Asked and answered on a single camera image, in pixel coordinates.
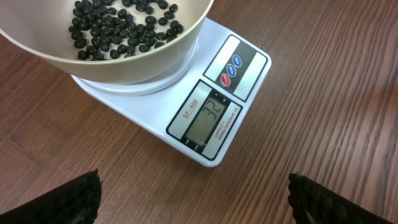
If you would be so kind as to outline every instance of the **display panel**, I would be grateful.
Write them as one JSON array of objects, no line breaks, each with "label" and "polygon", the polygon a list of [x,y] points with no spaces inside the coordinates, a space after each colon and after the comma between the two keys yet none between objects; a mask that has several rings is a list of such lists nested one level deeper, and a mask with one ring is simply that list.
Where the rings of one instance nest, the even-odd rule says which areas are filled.
[{"label": "display panel", "polygon": [[209,97],[185,137],[199,146],[205,146],[208,136],[223,114],[224,109],[225,106],[216,98]]}]

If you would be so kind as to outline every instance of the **beige plastic bowl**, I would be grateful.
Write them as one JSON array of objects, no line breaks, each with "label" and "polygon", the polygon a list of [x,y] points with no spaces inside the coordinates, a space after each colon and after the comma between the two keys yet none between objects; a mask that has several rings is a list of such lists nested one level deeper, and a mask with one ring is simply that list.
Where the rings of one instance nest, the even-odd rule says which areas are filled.
[{"label": "beige plastic bowl", "polygon": [[[160,75],[183,59],[198,36],[213,1],[168,0],[169,5],[178,5],[175,19],[184,26],[184,33],[161,48],[118,60],[77,60],[78,49],[74,48],[68,31],[74,18],[75,0],[1,0],[0,33],[21,48],[77,77],[103,83],[134,83]],[[151,6],[155,10],[153,16],[162,17],[165,11],[156,3],[151,3]],[[110,7],[124,8],[121,0],[114,1]],[[135,6],[126,9],[135,17],[134,22],[145,24],[145,13],[138,12]],[[168,28],[159,24],[155,27],[157,32],[165,32]],[[90,32],[86,34],[89,42]]]}]

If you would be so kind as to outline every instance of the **scale body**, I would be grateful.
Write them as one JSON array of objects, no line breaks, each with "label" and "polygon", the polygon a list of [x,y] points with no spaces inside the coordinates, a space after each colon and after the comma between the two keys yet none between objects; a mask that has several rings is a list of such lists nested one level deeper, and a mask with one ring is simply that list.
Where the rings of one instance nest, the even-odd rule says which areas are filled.
[{"label": "scale body", "polygon": [[132,85],[72,77],[100,102],[203,166],[214,167],[224,158],[271,63],[265,52],[206,19],[184,61],[165,75]]}]

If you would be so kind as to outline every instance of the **wood grain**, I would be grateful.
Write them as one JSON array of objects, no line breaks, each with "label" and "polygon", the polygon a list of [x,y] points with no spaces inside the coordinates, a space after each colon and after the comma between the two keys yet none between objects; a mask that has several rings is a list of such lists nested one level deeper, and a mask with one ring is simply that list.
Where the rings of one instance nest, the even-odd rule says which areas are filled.
[{"label": "wood grain", "polygon": [[206,169],[0,37],[0,213],[95,168],[96,223],[294,223],[288,174],[398,223],[398,1],[217,0],[273,66]]}]

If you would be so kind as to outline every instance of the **brown wooden surface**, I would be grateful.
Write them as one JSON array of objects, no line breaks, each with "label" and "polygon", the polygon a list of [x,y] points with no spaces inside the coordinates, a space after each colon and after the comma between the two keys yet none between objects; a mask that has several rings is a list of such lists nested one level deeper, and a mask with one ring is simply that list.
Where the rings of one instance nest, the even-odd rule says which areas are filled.
[{"label": "brown wooden surface", "polygon": [[293,223],[298,171],[398,223],[398,1],[217,0],[271,72],[206,169],[0,37],[0,213],[95,168],[96,223]]}]

